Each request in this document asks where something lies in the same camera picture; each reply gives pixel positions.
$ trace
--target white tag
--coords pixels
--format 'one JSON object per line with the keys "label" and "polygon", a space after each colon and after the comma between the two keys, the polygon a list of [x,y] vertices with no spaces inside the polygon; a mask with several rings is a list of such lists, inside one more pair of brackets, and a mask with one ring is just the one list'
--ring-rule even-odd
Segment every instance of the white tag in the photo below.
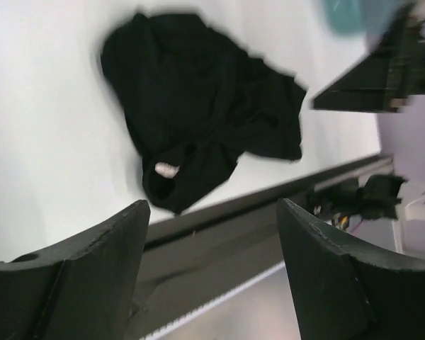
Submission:
{"label": "white tag", "polygon": [[156,170],[156,172],[162,177],[165,177],[166,179],[172,179],[178,173],[179,166],[173,166],[167,163],[159,162],[156,163],[154,170]]}

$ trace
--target white table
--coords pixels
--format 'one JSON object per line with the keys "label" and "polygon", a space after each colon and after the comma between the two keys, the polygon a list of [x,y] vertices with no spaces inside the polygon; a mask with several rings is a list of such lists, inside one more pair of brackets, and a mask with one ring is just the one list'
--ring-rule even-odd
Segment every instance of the white table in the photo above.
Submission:
{"label": "white table", "polygon": [[[360,58],[365,37],[337,37],[321,0],[0,0],[0,260],[58,242],[137,199],[140,159],[98,68],[110,30],[145,11],[198,9],[307,97]],[[380,151],[375,116],[311,111],[304,157],[245,154],[231,179],[191,210],[277,186]],[[152,208],[152,222],[172,214]]]}

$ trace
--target black mount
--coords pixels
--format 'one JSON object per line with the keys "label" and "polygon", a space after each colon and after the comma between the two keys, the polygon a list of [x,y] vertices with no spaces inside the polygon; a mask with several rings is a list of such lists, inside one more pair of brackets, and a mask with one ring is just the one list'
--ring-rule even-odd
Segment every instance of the black mount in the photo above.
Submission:
{"label": "black mount", "polygon": [[398,194],[406,181],[392,174],[376,174],[360,187],[358,178],[350,178],[309,193],[307,211],[321,220],[334,220],[337,215],[360,215],[363,220],[398,220],[396,206],[402,202]]}
{"label": "black mount", "polygon": [[425,20],[413,14],[414,6],[403,6],[378,46],[314,97],[314,109],[395,113],[409,96],[425,94]]}

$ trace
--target black t-shirt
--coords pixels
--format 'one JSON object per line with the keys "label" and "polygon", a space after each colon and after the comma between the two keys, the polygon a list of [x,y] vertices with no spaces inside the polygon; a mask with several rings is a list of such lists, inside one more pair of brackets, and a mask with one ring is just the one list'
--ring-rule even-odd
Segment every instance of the black t-shirt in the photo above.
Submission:
{"label": "black t-shirt", "polygon": [[195,14],[137,13],[107,38],[101,65],[155,206],[181,213],[225,182],[243,152],[301,158],[305,90]]}

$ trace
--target wire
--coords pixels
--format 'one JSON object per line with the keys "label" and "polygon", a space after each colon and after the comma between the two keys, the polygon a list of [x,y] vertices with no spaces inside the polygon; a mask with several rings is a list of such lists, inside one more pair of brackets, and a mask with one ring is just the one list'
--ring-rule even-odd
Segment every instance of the wire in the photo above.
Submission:
{"label": "wire", "polygon": [[341,219],[340,228],[344,228],[345,224],[348,222],[348,217],[345,216]]}
{"label": "wire", "polygon": [[349,233],[354,234],[357,231],[357,229],[361,227],[362,224],[363,224],[363,219]]}

